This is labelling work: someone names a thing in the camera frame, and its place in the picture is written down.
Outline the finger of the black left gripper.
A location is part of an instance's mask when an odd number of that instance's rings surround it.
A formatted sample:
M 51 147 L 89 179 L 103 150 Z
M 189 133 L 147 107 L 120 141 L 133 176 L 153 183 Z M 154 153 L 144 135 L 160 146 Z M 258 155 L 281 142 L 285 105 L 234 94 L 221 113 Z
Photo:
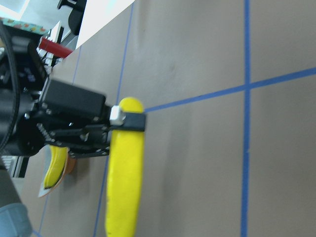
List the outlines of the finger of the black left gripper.
M 110 110 L 110 129 L 123 131 L 145 131 L 146 115 L 144 113 L 125 112 L 119 105 Z

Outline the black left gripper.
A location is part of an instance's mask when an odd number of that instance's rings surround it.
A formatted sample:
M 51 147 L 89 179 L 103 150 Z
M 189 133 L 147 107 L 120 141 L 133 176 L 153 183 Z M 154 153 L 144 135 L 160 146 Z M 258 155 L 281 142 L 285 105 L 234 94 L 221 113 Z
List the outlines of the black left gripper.
M 0 26 L 0 153 L 30 157 L 44 146 L 73 158 L 110 151 L 110 110 L 104 95 L 52 79 L 34 42 Z

